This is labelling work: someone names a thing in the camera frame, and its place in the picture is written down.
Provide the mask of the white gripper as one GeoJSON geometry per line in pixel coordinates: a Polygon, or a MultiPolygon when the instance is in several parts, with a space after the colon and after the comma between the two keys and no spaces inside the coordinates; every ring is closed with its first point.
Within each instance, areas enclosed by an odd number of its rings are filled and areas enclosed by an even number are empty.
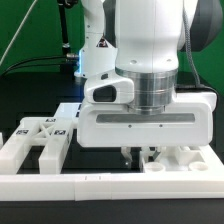
{"type": "Polygon", "coordinates": [[[94,75],[84,86],[77,141],[83,147],[130,147],[154,160],[154,147],[204,146],[212,141],[217,94],[201,89],[177,93],[174,74],[94,75]]]}

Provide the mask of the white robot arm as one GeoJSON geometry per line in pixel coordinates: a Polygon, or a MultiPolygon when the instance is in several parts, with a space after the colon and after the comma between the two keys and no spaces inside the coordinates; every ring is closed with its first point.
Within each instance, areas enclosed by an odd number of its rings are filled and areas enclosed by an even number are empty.
{"type": "Polygon", "coordinates": [[[77,126],[83,147],[155,149],[158,162],[221,166],[212,150],[217,95],[201,83],[178,87],[180,50],[192,54],[222,26],[220,0],[105,0],[112,70],[90,76],[77,126]]]}

